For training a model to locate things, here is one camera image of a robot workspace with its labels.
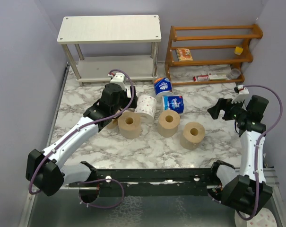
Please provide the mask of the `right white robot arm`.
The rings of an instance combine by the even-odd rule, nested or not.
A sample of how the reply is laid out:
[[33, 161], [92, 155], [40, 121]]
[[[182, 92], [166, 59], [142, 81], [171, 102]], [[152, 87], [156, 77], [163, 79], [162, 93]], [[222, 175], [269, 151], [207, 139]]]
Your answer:
[[266, 184], [263, 172], [262, 149], [265, 141], [266, 125], [261, 123], [268, 100], [253, 95], [246, 108], [243, 103], [220, 98], [208, 109], [213, 119], [224, 111], [223, 120], [233, 120], [239, 129], [242, 145], [240, 171], [223, 161], [212, 164], [209, 181], [214, 185], [222, 184], [222, 192], [214, 196], [225, 206], [238, 212], [255, 216], [271, 198], [273, 190]]

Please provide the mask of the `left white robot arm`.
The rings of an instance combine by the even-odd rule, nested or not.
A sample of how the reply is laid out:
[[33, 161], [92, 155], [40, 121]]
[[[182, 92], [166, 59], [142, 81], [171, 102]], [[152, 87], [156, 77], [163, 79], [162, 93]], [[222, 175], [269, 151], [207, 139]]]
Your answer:
[[63, 185], [81, 182], [92, 186], [96, 175], [93, 166], [81, 162], [65, 166], [68, 158], [89, 138], [99, 133], [113, 118], [128, 108], [137, 107], [134, 86], [129, 90], [115, 83], [106, 84], [101, 98], [86, 109], [83, 117], [62, 138], [42, 151], [32, 150], [27, 158], [26, 179], [30, 186], [47, 196], [54, 195]]

